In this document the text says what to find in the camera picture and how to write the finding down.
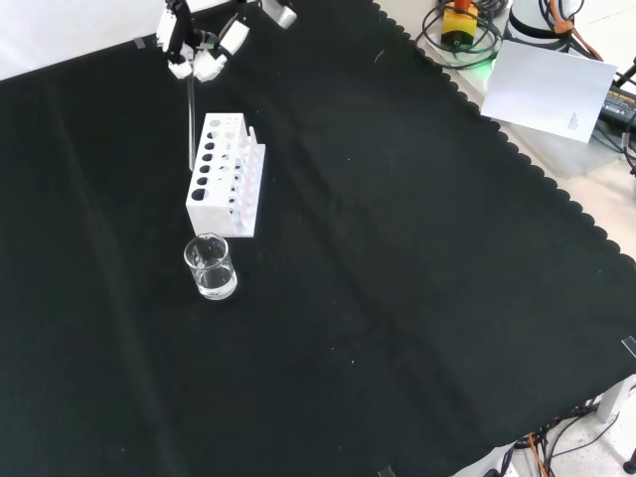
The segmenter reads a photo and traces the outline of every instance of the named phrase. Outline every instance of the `white test tube rack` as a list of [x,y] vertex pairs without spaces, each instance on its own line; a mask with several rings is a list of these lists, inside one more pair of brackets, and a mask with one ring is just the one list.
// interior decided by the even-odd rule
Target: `white test tube rack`
[[241,113],[206,114],[186,200],[196,235],[254,236],[264,157]]

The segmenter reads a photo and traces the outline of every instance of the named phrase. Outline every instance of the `white paper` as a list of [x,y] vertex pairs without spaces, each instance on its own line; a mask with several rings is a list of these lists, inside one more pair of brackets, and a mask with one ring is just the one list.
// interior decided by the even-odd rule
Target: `white paper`
[[613,65],[507,41],[481,112],[587,142],[615,73]]

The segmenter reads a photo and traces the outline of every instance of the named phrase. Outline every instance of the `black cable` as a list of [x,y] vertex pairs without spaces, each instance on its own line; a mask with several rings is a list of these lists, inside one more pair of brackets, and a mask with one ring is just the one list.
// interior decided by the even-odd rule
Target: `black cable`
[[587,442],[587,443],[586,443],[586,444],[584,444],[584,445],[579,445],[578,447],[575,447],[574,449],[565,450],[564,452],[560,452],[560,453],[558,453],[558,454],[554,455],[554,456],[553,456],[553,459],[554,459],[555,457],[559,457],[560,455],[570,454],[571,452],[574,452],[575,450],[580,450],[580,449],[582,449],[582,448],[584,448],[584,447],[587,447],[587,446],[589,446],[589,445],[592,445],[594,442],[596,442],[598,439],[600,439],[600,438],[603,436],[603,434],[605,434],[605,432],[607,432],[609,429],[611,429],[611,428],[612,428],[612,426],[613,426],[613,425],[616,423],[616,421],[618,420],[618,417],[619,417],[619,416],[620,416],[620,412],[619,412],[618,414],[616,414],[616,418],[612,421],[612,423],[611,423],[611,424],[609,424],[607,427],[605,427],[605,429],[604,429],[604,430],[603,430],[600,434],[598,434],[598,435],[596,436],[596,438],[595,438],[594,440],[592,440],[591,442]]
[[624,75],[623,73],[616,72],[616,75],[617,75],[619,78],[621,78],[621,79],[623,79],[623,80],[626,80],[626,81],[628,81],[628,82],[631,82],[632,84],[636,85],[636,81],[635,81],[634,79],[632,79],[632,78],[630,78],[630,77],[627,77],[627,76],[626,76],[626,75]]
[[625,158],[627,159],[627,163],[632,168],[631,174],[636,176],[636,156],[633,156],[629,152],[629,142],[631,138],[632,126],[634,125],[634,121],[636,120],[636,112],[632,114],[632,118],[627,123],[627,128],[625,129],[625,134],[627,138],[623,140],[623,154],[625,154]]
[[578,8],[570,13],[569,17],[566,17],[565,13],[563,12],[563,0],[558,0],[558,12],[560,13],[561,18],[563,18],[564,20],[569,20],[571,22],[572,20],[574,20],[574,15],[576,15],[583,9],[583,5],[585,5],[585,0],[580,0],[580,5],[578,6]]
[[578,6],[578,8],[576,10],[574,10],[574,12],[569,16],[569,19],[572,20],[574,15],[576,15],[577,13],[579,13],[582,9],[583,6],[585,5],[585,0],[580,0],[580,5]]
[[609,146],[609,144],[605,144],[603,141],[601,141],[600,139],[598,139],[596,136],[592,135],[592,137],[594,139],[596,139],[598,142],[600,142],[601,144],[603,144],[604,146],[607,146],[608,148],[612,149],[615,152],[623,152],[623,148],[617,144],[616,142],[614,142],[614,140],[609,137],[609,135],[607,135],[607,133],[605,131],[603,131],[598,124],[596,125],[595,129],[601,133],[601,135],[605,138],[605,140],[607,140],[607,142],[609,142],[609,144],[611,144],[612,147]]
[[555,439],[555,443],[553,444],[553,448],[550,450],[550,453],[548,454],[548,468],[552,469],[552,463],[553,463],[553,458],[554,458],[554,453],[555,453],[555,449],[557,448],[557,444],[558,444],[558,440],[561,439],[561,437],[563,436],[563,434],[570,429],[573,425],[575,425],[577,422],[579,422],[581,419],[583,419],[584,416],[581,415],[579,417],[577,417],[575,420],[573,420],[572,422],[570,422],[566,427],[564,427],[563,429],[560,430],[560,432],[556,435],[556,439]]
[[514,452],[515,452],[515,447],[511,447],[510,449],[508,449],[508,452],[504,454],[504,460],[501,463],[501,472],[499,472],[499,475],[501,475],[501,477],[504,477],[506,475],[506,472],[508,472],[510,463],[513,460]]
[[[432,63],[433,65],[442,67],[447,70],[467,70],[469,68],[474,68],[491,62],[492,60],[497,58],[497,45],[503,43],[504,39],[500,30],[493,23],[493,21],[497,15],[499,15],[504,9],[506,9],[506,7],[508,6],[508,0],[475,0],[473,2],[473,5],[475,5],[475,7],[477,8],[479,15],[474,15],[471,12],[465,10],[459,10],[454,6],[448,5],[445,0],[437,0],[437,5],[433,7],[423,19],[421,33],[415,38],[415,44],[417,45],[419,40],[424,37],[429,45],[437,48],[438,50],[452,53],[453,55],[457,53],[463,53],[467,55],[486,55],[486,57],[475,62],[465,63],[463,65],[449,65],[438,63],[428,58],[425,55],[425,52],[420,47],[417,47],[417,52],[429,63]],[[484,33],[468,48],[462,48],[461,46],[448,47],[446,45],[441,45],[435,42],[432,38],[430,38],[428,31],[432,27],[432,25],[437,22],[437,20],[444,16],[446,10],[453,10],[462,15],[467,15],[474,18],[477,21],[477,25],[484,31]],[[429,22],[428,19],[435,13],[437,13],[437,15]],[[482,41],[486,39],[486,37],[490,37],[490,44],[487,47],[477,49],[476,47],[481,44]]]

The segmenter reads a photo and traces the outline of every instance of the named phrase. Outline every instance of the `black cloth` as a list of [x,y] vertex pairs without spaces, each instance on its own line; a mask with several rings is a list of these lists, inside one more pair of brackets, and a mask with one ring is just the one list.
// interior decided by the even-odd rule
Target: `black cloth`
[[448,476],[634,373],[633,261],[372,4],[294,5],[197,90],[267,145],[227,302],[158,52],[0,85],[0,475]]

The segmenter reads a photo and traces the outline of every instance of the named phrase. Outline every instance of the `wire bundle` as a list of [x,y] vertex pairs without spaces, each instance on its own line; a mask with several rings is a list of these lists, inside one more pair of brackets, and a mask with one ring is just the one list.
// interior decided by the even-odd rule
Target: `wire bundle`
[[[574,452],[584,447],[587,447],[589,445],[592,445],[594,442],[598,441],[598,439],[600,439],[609,429],[612,428],[612,426],[616,423],[620,415],[620,413],[617,414],[614,420],[590,442],[587,442],[586,444],[583,444],[583,445],[579,445],[578,447],[575,447],[574,449],[569,449],[563,452],[555,453],[555,450],[557,449],[557,444],[559,440],[562,438],[562,436],[565,434],[565,432],[568,429],[570,429],[573,425],[575,425],[577,422],[579,422],[581,419],[583,419],[587,415],[592,414],[593,412],[596,412],[597,410],[598,410],[598,404],[577,406],[571,412],[569,412],[567,416],[554,419],[548,425],[541,427],[537,432],[531,432],[527,437],[521,440],[518,440],[515,443],[515,445],[508,452],[504,454],[504,458],[503,458],[502,466],[501,466],[501,472],[499,472],[499,475],[502,477],[506,475],[506,472],[508,471],[508,468],[510,467],[510,463],[512,461],[512,456],[515,449],[530,448],[533,452],[535,460],[537,461],[537,468],[539,470],[540,477],[557,477],[555,475],[555,472],[552,469],[553,459],[561,455],[570,454],[571,452]],[[562,423],[564,420],[567,420],[567,419],[572,419],[572,421],[569,422],[563,429],[560,430],[560,432],[556,435],[556,438],[552,447],[550,447],[548,442],[548,433],[551,430],[553,430],[555,427],[557,427],[560,423]]]

